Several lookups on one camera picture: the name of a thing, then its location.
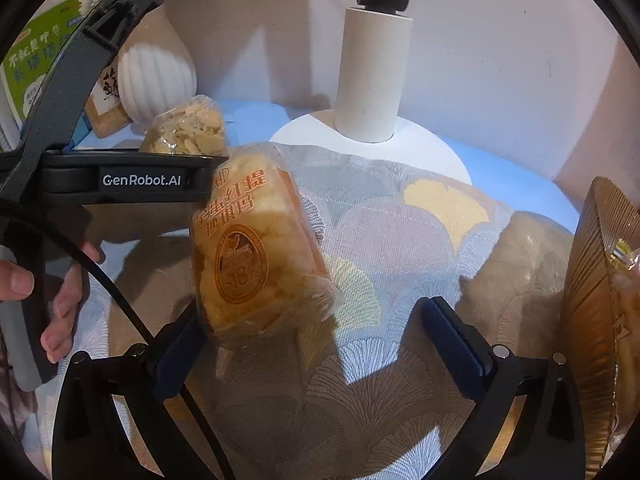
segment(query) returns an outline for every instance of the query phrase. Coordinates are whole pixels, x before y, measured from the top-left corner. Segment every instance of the white vase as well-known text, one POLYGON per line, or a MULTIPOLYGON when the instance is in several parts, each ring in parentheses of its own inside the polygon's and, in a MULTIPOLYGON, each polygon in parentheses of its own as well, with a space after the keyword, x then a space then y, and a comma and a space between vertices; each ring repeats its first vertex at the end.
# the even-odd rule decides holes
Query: white vase
POLYGON ((149 12, 118 56, 120 100, 131 119, 148 128, 153 119, 196 95, 191 54, 166 17, 164 4, 149 12))

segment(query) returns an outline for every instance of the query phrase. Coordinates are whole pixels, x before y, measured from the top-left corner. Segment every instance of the round white base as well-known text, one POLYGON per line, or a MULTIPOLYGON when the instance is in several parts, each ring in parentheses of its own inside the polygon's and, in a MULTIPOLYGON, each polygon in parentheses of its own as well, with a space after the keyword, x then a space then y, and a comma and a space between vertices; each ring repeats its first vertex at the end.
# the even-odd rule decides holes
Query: round white base
POLYGON ((429 130, 398 117, 391 139, 377 144, 351 140, 334 129, 334 111, 324 110, 297 118, 283 126, 272 142, 294 146, 320 146, 345 155, 389 160, 433 171, 471 184, 471 177, 456 153, 429 130))

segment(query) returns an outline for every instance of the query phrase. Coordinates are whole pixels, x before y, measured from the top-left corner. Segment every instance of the fingernail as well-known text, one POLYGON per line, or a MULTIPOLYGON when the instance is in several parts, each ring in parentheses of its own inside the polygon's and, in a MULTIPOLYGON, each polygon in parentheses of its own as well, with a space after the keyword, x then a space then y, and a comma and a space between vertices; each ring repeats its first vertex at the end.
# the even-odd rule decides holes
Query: fingernail
POLYGON ((30 295, 33 292, 33 274, 15 266, 11 274, 11 290, 21 296, 30 295))

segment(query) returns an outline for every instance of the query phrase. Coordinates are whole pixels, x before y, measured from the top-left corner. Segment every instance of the white wall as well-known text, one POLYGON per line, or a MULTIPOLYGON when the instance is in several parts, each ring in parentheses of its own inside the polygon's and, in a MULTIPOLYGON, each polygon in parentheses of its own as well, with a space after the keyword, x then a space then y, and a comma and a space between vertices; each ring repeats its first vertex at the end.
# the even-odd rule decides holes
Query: white wall
MULTIPOLYGON (((313 108, 334 102, 344 9, 352 5, 168 2, 196 62, 200 92, 313 108)), ((606 146, 591 140, 606 134, 593 131, 595 110, 604 114, 597 124, 616 131, 627 154, 640 155, 632 137, 640 107, 628 98, 630 88, 640 89, 640 71, 591 0, 412 0, 407 14, 415 32, 403 115, 547 178, 560 176, 576 202, 596 170, 640 202, 633 163, 621 167, 614 150, 593 163, 606 146)))

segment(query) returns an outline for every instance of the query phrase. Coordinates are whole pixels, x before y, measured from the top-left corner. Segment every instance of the brown snack package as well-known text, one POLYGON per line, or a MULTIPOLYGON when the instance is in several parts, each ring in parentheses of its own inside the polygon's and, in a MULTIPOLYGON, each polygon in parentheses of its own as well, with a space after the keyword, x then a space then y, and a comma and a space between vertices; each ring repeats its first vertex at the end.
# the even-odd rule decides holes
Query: brown snack package
POLYGON ((280 152, 266 151, 245 148, 220 166, 192 223, 202 318, 222 344, 323 320, 341 298, 280 152))
POLYGON ((620 271, 621 244, 640 247, 640 216, 610 180, 596 178, 569 258, 559 338, 580 397, 588 479, 616 449, 639 406, 638 280, 620 271))
POLYGON ((198 95, 184 106, 158 115, 140 151, 167 155, 228 155, 225 121, 212 99, 198 95))

